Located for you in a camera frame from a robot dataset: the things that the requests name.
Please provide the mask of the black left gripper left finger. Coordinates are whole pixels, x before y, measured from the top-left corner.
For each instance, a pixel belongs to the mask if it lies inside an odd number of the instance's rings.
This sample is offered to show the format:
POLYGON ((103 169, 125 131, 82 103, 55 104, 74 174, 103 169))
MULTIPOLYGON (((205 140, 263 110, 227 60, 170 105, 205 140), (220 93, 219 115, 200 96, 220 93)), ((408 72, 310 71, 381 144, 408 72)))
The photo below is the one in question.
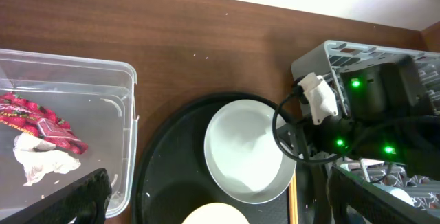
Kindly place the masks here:
POLYGON ((111 193, 107 170, 99 168, 1 220, 1 224, 103 224, 111 193))

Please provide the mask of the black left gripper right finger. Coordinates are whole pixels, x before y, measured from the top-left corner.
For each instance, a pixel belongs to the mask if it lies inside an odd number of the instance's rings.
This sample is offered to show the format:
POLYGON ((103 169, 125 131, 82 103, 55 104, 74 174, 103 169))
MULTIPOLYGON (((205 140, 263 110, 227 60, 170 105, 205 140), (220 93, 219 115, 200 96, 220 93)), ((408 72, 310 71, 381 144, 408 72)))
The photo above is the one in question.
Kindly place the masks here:
POLYGON ((341 168, 333 167, 327 195, 336 223, 349 223, 351 206, 371 223, 439 224, 439 219, 362 180, 341 168))

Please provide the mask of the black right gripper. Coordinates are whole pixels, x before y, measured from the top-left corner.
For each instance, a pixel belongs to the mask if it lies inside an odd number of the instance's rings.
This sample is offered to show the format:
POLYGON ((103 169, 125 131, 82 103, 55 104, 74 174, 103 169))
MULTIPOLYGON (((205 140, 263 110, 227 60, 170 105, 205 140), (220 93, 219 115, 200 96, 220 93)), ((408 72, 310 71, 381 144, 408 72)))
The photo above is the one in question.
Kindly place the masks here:
POLYGON ((286 123, 276 129, 276 144, 294 161, 311 161, 316 154, 316 135, 319 128, 311 122, 286 123))

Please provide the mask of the grey plate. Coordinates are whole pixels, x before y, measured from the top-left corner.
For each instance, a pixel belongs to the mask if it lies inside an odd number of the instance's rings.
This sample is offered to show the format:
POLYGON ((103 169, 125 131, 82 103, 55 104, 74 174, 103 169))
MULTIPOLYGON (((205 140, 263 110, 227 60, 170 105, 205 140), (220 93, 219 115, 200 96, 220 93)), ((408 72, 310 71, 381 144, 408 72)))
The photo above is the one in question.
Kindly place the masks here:
POLYGON ((296 162, 276 145, 274 108, 257 100, 236 100, 210 120, 203 142, 208 171, 230 197, 249 204, 279 197, 292 181, 296 162))

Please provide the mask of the red snack wrapper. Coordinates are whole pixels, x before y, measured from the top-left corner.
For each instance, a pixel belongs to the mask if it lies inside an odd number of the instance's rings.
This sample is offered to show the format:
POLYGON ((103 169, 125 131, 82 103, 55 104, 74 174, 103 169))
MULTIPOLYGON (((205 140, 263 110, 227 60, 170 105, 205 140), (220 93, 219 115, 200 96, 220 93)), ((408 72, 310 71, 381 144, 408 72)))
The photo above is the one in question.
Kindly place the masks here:
POLYGON ((1 96, 1 123, 79 155, 89 148, 74 135, 69 122, 15 92, 1 96))

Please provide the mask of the yellow bowl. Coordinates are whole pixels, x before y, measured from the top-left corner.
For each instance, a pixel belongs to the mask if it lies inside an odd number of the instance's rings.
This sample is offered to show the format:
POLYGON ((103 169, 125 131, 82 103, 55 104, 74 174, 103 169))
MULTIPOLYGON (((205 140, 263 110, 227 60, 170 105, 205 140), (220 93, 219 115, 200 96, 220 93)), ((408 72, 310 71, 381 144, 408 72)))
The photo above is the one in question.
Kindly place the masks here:
POLYGON ((191 212, 182 224, 249 224, 249 221, 231 205, 209 203, 191 212))

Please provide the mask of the blue cup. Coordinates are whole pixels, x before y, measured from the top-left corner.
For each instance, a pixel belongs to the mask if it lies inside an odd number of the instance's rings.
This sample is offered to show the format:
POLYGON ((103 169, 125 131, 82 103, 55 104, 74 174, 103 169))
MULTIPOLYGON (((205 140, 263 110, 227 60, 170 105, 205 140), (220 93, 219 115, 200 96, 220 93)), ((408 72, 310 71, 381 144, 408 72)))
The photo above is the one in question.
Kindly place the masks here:
POLYGON ((406 202, 407 204, 409 204, 413 207, 415 206, 410 195, 406 191, 402 190, 401 188, 397 188, 394 186, 386 186, 386 185, 382 185, 382 184, 378 184, 378 183, 374 183, 374 186, 384 190, 385 192, 393 195, 394 197, 406 202))

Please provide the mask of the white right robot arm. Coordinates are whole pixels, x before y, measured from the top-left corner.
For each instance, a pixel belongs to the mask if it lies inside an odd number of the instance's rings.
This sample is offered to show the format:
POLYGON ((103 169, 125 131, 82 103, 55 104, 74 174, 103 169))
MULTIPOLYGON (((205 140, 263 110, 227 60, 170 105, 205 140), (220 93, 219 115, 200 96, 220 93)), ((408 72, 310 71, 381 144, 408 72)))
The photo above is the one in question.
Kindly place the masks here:
POLYGON ((343 69, 349 113, 341 114, 325 77, 315 72, 295 81, 289 102, 298 98, 310 116, 277 126, 278 105, 271 132, 288 158, 308 165, 330 164, 343 157, 371 158, 403 164, 413 175, 439 179, 439 112, 408 54, 359 62, 343 69))

